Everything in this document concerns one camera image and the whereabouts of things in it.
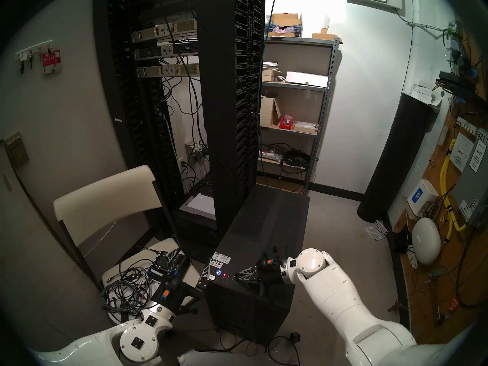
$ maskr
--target server rack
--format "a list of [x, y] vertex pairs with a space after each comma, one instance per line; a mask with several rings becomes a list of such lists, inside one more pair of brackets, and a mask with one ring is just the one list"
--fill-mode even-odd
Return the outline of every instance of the server rack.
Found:
[[[156, 42], [144, 45], [129, 42], [132, 32], [142, 28], [140, 7], [133, 2], [137, 0], [93, 0], [100, 77], [127, 168], [148, 165], [171, 210], [183, 199], [184, 191], [161, 81], [138, 79], [135, 73], [137, 66], [150, 66], [154, 62], [148, 60], [137, 65], [134, 51], [155, 46]], [[159, 227], [164, 235], [171, 233], [161, 208], [147, 212], [146, 216], [151, 227]]]
[[265, 0], [197, 0], [201, 97], [221, 238], [256, 184]]

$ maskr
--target black cylindrical speaker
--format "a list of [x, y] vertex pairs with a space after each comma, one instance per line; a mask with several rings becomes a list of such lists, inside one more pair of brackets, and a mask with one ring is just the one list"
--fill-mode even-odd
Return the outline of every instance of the black cylindrical speaker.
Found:
[[430, 106], [402, 93], [387, 143], [358, 207], [361, 219], [373, 223], [388, 211], [417, 156], [431, 115]]

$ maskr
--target red key tag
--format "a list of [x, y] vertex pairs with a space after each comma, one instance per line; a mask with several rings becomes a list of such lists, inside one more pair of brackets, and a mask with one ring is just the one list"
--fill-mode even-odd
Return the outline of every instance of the red key tag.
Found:
[[455, 310], [457, 310], [457, 307], [459, 307], [459, 298], [455, 296], [451, 300], [451, 304], [449, 305], [449, 311], [454, 312]]
[[44, 73], [54, 73], [61, 70], [61, 53], [59, 50], [54, 50], [51, 53], [43, 53], [41, 55], [44, 67]]

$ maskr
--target red container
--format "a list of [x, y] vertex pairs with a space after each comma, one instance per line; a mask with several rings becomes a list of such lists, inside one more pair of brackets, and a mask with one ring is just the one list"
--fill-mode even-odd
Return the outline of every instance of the red container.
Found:
[[285, 130], [291, 130], [292, 126], [293, 126], [293, 117], [289, 115], [283, 115], [280, 120], [280, 128], [283, 128]]

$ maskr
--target white chair backrest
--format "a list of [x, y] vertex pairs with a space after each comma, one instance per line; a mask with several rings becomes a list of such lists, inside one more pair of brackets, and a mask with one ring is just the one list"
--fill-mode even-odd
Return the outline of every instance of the white chair backrest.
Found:
[[103, 226], [136, 212], [161, 207], [149, 166], [107, 177], [54, 201], [54, 212], [79, 246]]

